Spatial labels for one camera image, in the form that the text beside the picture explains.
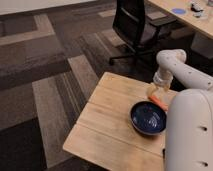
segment wooden table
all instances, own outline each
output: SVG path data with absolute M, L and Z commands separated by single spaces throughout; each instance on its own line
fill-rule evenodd
M 198 2 L 201 7 L 204 7 L 204 14 L 208 14 L 206 19 L 195 18 L 193 16 L 193 12 L 189 8 L 190 0 L 148 0 L 148 2 L 169 12 L 191 28 L 213 39 L 213 7 L 207 6 L 205 0 L 195 0 L 195 2 Z M 173 8 L 182 8 L 186 10 L 186 13 L 183 15 L 175 14 L 172 12 Z
M 147 100 L 149 84 L 105 73 L 63 149 L 109 170 L 163 171 L 165 132 L 147 138 L 131 125 L 131 107 Z M 169 104 L 176 92 L 157 95 Z

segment chair armrest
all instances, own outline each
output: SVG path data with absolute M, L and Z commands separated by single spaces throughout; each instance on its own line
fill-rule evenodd
M 177 20 L 174 17 L 168 16 L 168 17 L 164 17 L 164 18 L 161 18 L 161 19 L 150 20 L 148 22 L 153 27 L 162 27 L 162 26 L 165 26 L 165 25 L 169 25 L 169 24 L 171 24 L 175 21 L 177 21 Z

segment chair backrest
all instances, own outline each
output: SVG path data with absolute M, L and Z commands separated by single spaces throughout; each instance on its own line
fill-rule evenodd
M 145 26 L 144 0 L 117 0 L 113 29 L 127 44 L 140 44 Z

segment orange object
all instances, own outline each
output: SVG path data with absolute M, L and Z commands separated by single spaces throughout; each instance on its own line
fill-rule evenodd
M 164 111 L 168 111 L 168 105 L 166 105 L 165 103 L 163 103 L 160 99 L 158 99 L 155 95 L 151 95 L 149 96 L 149 99 L 155 103 L 156 105 L 158 105 L 159 107 L 161 107 Z

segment bowl rim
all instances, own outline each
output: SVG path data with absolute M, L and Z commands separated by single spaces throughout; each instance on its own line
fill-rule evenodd
M 150 101 L 140 101 L 140 102 L 135 103 L 135 104 L 132 106 L 131 111 L 130 111 L 130 120 L 131 120 L 131 123 L 132 123 L 133 127 L 134 127 L 139 133 L 144 134 L 144 135 L 159 135 L 159 134 L 161 134 L 161 133 L 166 129 L 166 121 L 165 121 L 165 124 L 164 124 L 164 125 L 165 125 L 164 128 L 163 128 L 161 131 L 155 132 L 155 133 L 150 133 L 150 132 L 143 131 L 143 130 L 139 129 L 139 128 L 136 126 L 136 124 L 133 122 L 133 116 L 132 116 L 132 115 L 133 115 L 133 111 L 135 110 L 135 108 L 136 108 L 137 106 L 139 106 L 139 105 L 141 105 L 141 104 L 142 104 L 142 105 L 144 105 L 144 104 L 152 104 L 152 105 L 156 106 L 158 109 L 160 109 L 160 110 L 162 111 L 163 115 L 165 115 L 165 119 L 167 120 L 166 112 L 165 112 L 160 106 L 158 106 L 158 105 L 156 105 L 155 103 L 150 102 Z

